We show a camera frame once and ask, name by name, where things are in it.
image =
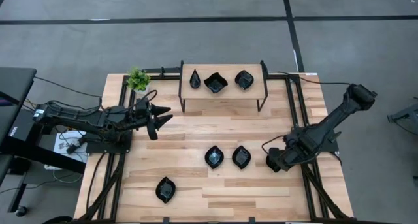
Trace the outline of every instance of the green plant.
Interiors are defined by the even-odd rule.
[[[151,77],[146,74],[146,71],[140,71],[138,67],[132,68],[127,80],[128,87],[140,91],[144,91],[150,82]]]

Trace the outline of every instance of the black bowl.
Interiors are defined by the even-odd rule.
[[[218,72],[205,79],[204,84],[212,91],[212,93],[219,93],[225,86],[228,86],[228,81],[224,79]]]
[[[243,70],[235,76],[235,83],[243,90],[246,90],[254,83],[254,77],[246,70]]]
[[[243,169],[251,161],[251,154],[243,146],[239,146],[233,153],[233,162],[236,166]]]
[[[212,169],[215,169],[223,161],[223,152],[217,146],[212,146],[204,155],[204,160]]]
[[[201,78],[197,74],[196,69],[193,71],[193,74],[191,74],[189,82],[192,88],[198,88],[201,85]]]
[[[157,185],[155,194],[165,204],[168,203],[176,192],[176,185],[169,178],[164,177]]]

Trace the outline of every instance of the wooden table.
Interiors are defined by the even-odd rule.
[[[201,86],[193,89],[190,86],[190,77],[196,70],[201,79]],[[235,83],[235,76],[240,71],[247,71],[254,77],[254,83],[247,89],[242,90]],[[204,80],[212,74],[218,72],[226,81],[228,86],[224,87],[219,93],[212,93],[204,84]],[[259,100],[267,98],[267,87],[261,64],[184,64],[182,65],[182,86],[180,98],[184,100],[183,112],[185,112],[185,100],[256,100],[257,110],[260,111],[263,103],[259,106]]]
[[[316,75],[301,75],[318,81]],[[118,104],[122,79],[122,74],[108,75],[104,107]],[[171,107],[174,117],[158,132],[159,140],[150,141],[146,129],[133,131],[116,221],[162,222],[163,217],[170,217],[171,221],[248,221],[248,217],[257,221],[309,221],[300,167],[274,173],[266,166],[266,155],[261,149],[263,142],[288,133],[292,127],[285,82],[267,81],[269,98],[260,112],[253,102],[212,99],[191,101],[183,113],[178,104],[178,84],[178,80],[151,83],[151,89],[158,90],[153,103]],[[310,122],[317,123],[327,115],[321,86],[302,81],[302,88]],[[215,170],[204,161],[204,154],[213,145],[225,154],[223,163]],[[231,160],[240,145],[252,154],[244,170]],[[270,145],[285,146],[280,140]],[[87,161],[75,218],[86,211],[86,195],[99,157],[95,154]],[[107,155],[94,179],[90,204],[103,186],[106,162]],[[340,163],[329,153],[321,153],[318,162],[325,190],[343,212],[352,216]],[[155,196],[155,187],[164,176],[177,186],[175,197],[168,204]],[[314,188],[312,191],[320,216],[317,193]],[[105,217],[109,217],[112,197],[110,192]]]

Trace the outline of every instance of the wooden shelf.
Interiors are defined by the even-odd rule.
[[[201,86],[197,89],[193,89],[189,83],[194,70],[197,71],[197,74],[201,78]],[[246,70],[254,77],[254,83],[245,91],[235,84],[235,76],[242,70]],[[216,72],[228,81],[228,86],[224,87],[219,93],[212,93],[204,85],[203,80]],[[260,64],[183,65],[182,99],[264,99],[265,97],[263,71]]]

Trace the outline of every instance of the potted plant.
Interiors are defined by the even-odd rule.
[[[146,71],[141,71],[138,67],[132,68],[127,80],[128,87],[139,94],[147,94],[150,90],[151,77]]]

